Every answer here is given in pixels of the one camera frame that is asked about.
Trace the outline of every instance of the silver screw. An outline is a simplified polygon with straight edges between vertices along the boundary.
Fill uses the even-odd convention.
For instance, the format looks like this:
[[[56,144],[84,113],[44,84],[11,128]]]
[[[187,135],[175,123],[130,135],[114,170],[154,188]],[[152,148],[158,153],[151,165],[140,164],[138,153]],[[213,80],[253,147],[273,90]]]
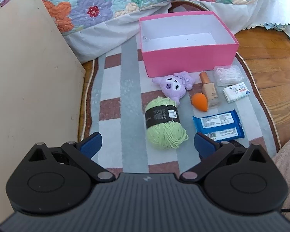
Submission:
[[[183,178],[185,178],[186,180],[195,180],[196,178],[198,178],[198,174],[195,172],[191,172],[191,171],[187,171],[184,172],[182,174]]]
[[[101,180],[109,180],[113,177],[113,174],[110,172],[100,172],[98,173],[98,178]]]

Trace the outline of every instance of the white bed skirt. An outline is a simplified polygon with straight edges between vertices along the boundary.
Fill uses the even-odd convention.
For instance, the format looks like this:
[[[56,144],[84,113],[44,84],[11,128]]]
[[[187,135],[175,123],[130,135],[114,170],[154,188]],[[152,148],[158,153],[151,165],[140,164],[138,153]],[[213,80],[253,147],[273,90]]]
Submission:
[[[290,0],[256,0],[247,5],[194,1],[214,11],[233,34],[265,23],[290,24]],[[103,55],[139,31],[140,17],[167,13],[170,2],[149,6],[65,36],[81,63]]]

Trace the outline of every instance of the pink box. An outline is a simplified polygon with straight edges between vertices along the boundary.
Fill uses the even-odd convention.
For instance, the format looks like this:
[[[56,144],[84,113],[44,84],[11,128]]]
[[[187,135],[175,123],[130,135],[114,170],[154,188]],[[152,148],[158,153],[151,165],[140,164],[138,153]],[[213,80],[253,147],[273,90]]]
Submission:
[[[231,65],[238,41],[212,11],[140,18],[141,50],[150,78]]]

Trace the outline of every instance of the bottle cap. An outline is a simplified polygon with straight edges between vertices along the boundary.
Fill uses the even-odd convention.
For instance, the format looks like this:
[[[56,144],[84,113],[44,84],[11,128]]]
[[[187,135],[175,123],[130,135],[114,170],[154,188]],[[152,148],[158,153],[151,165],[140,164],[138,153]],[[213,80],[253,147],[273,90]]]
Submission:
[[[203,71],[203,72],[200,73],[200,79],[201,79],[201,81],[202,81],[203,84],[210,83],[210,80],[208,78],[208,75],[207,75],[207,73],[205,71]]]

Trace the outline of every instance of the blue wet wipes package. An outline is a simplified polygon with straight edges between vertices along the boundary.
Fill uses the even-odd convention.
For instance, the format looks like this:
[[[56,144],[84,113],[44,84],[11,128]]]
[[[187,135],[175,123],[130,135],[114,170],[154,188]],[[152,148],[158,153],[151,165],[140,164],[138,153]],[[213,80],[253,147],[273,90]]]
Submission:
[[[244,131],[236,110],[203,118],[192,117],[197,132],[214,141],[244,138]]]

